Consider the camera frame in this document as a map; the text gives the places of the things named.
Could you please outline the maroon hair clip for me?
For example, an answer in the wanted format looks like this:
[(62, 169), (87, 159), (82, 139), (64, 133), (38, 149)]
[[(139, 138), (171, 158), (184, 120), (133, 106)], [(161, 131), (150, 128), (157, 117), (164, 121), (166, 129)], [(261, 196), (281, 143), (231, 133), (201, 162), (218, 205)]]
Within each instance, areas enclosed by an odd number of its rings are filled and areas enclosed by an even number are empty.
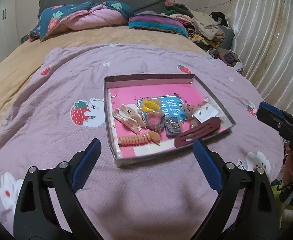
[(207, 121), (200, 123), (198, 126), (195, 126), (194, 128), (177, 135), (174, 139), (174, 146), (176, 148), (180, 148), (190, 145), (197, 139), (202, 139), (219, 131), (220, 125), (220, 118), (212, 117)]

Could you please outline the white earring card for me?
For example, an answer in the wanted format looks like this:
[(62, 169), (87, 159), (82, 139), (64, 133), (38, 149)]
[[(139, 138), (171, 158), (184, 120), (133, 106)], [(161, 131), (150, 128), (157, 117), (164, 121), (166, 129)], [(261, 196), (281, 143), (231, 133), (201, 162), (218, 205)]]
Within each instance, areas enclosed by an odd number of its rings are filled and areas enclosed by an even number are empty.
[(193, 117), (196, 118), (199, 122), (203, 123), (210, 118), (216, 117), (218, 114), (219, 111), (217, 109), (215, 109), (209, 103), (205, 103), (193, 113)]

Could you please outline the bobby pins blue card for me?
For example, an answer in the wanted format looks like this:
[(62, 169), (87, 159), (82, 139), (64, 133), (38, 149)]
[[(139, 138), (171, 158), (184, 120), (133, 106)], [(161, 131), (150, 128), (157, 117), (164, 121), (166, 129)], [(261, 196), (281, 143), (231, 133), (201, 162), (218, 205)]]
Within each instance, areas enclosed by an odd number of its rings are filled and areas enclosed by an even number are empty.
[(177, 135), (182, 133), (180, 121), (175, 116), (165, 117), (165, 129), (166, 129), (166, 136), (168, 138), (176, 137)]

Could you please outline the pink beige claw clip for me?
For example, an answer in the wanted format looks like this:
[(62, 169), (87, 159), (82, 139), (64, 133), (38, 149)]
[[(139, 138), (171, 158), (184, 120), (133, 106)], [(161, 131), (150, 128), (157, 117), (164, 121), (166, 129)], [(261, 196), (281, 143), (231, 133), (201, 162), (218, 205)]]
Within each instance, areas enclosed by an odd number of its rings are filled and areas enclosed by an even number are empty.
[(132, 118), (127, 118), (125, 116), (123, 116), (122, 114), (120, 114), (119, 109), (116, 108), (113, 112), (112, 112), (112, 116), (118, 120), (120, 123), (122, 123), (124, 126), (126, 126), (128, 129), (130, 129), (131, 131), (133, 131), (135, 134), (139, 134), (141, 131), (141, 127), (139, 126), (138, 122), (136, 122), (136, 120), (132, 119)]

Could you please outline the clear beige claw clip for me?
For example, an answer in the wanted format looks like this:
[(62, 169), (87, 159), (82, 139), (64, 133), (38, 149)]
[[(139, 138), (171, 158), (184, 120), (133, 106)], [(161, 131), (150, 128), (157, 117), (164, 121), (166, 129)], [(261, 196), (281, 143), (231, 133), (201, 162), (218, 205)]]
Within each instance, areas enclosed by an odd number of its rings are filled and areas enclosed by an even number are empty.
[(142, 113), (137, 105), (129, 103), (127, 105), (121, 105), (119, 110), (128, 118), (134, 120), (141, 128), (146, 128), (146, 123), (142, 117)]

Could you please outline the beige mesh dotted bow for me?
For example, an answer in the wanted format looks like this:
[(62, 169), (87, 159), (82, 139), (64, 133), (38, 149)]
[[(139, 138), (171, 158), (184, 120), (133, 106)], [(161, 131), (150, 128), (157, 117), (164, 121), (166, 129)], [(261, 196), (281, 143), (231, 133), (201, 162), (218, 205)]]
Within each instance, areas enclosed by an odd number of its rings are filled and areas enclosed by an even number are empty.
[(180, 104), (180, 109), (182, 114), (187, 117), (190, 129), (195, 128), (200, 124), (200, 121), (194, 116), (194, 114), (201, 106), (202, 103), (198, 103), (197, 105)]

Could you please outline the purple cartoon quilt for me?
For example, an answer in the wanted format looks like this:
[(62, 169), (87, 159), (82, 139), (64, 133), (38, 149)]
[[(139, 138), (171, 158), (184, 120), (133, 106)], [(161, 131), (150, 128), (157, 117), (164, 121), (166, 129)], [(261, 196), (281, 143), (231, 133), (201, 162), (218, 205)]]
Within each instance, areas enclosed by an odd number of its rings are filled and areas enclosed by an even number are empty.
[(246, 105), (262, 98), (232, 68), (206, 54), (140, 44), (55, 48), (19, 93), (0, 129), (0, 221), (13, 231), (16, 195), (31, 166), (53, 168), (84, 150), (92, 139), (102, 153), (77, 197), (105, 239), (190, 239), (217, 193), (192, 152), (117, 168), (103, 113), (104, 79), (125, 74), (180, 73), (188, 68), (234, 118), (231, 132), (209, 147), (225, 161), (265, 167), (274, 180), (283, 142)]

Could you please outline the green blanket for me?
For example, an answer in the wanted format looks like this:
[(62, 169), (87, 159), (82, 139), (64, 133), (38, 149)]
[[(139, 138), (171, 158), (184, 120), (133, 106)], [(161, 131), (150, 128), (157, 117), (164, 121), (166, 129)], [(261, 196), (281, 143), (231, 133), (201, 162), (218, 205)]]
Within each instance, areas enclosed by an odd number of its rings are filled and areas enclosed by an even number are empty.
[(281, 180), (275, 179), (271, 183), (271, 189), (278, 202), (288, 205), (289, 209), (293, 209), (293, 181), (288, 185), (283, 185)]

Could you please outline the dark cardboard tray box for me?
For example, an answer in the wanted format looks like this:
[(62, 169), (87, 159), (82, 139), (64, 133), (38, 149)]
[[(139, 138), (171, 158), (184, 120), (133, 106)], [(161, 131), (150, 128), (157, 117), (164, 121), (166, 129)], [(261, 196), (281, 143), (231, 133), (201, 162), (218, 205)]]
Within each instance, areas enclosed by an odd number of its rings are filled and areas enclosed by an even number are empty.
[(105, 121), (114, 162), (126, 166), (190, 148), (236, 123), (193, 74), (139, 74), (104, 79)]

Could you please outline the white striped curtain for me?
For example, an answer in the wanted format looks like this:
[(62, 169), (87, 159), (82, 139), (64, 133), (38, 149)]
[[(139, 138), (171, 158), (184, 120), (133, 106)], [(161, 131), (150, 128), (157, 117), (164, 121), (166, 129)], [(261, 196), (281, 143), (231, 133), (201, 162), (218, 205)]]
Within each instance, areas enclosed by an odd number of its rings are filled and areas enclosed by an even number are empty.
[(232, 49), (262, 98), (293, 115), (293, 0), (232, 0)]

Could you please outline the pile of clothes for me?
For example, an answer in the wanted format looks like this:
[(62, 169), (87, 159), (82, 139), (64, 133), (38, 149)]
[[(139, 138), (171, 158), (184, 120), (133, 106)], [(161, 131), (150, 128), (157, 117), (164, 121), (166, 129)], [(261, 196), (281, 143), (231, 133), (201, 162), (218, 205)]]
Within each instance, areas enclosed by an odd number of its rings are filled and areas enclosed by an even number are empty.
[(189, 39), (212, 58), (223, 61), (227, 66), (242, 73), (244, 64), (239, 56), (231, 50), (235, 37), (222, 12), (206, 14), (189, 10), (185, 5), (175, 1), (165, 1), (165, 15), (180, 21)]

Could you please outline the tan bed sheet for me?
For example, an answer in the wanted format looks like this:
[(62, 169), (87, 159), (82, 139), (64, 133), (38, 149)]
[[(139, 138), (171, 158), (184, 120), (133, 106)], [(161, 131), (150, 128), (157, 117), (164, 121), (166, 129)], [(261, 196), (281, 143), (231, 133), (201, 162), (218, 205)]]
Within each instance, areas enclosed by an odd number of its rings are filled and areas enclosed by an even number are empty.
[(126, 26), (103, 27), (63, 33), (45, 41), (24, 42), (0, 63), (0, 125), (16, 94), (40, 68), (45, 56), (54, 48), (88, 46), (96, 43), (137, 43), (157, 47), (204, 51), (182, 35), (159, 31), (135, 30)]

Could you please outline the navy pink folded duvet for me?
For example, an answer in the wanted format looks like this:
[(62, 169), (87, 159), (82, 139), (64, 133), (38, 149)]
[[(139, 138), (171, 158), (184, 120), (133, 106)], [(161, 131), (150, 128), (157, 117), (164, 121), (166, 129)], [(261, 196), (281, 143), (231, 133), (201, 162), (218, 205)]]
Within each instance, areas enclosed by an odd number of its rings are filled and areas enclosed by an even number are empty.
[(119, 1), (56, 5), (40, 13), (36, 27), (29, 33), (29, 40), (42, 41), (69, 30), (126, 25), (132, 16), (133, 9)]

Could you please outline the striped purple teal pillow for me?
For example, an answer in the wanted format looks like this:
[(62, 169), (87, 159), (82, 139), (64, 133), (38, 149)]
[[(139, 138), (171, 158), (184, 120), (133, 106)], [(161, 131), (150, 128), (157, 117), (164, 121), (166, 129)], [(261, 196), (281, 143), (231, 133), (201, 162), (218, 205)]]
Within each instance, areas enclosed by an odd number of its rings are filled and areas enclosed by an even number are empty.
[(183, 24), (171, 17), (160, 14), (136, 14), (129, 19), (129, 29), (142, 29), (173, 33), (189, 38)]

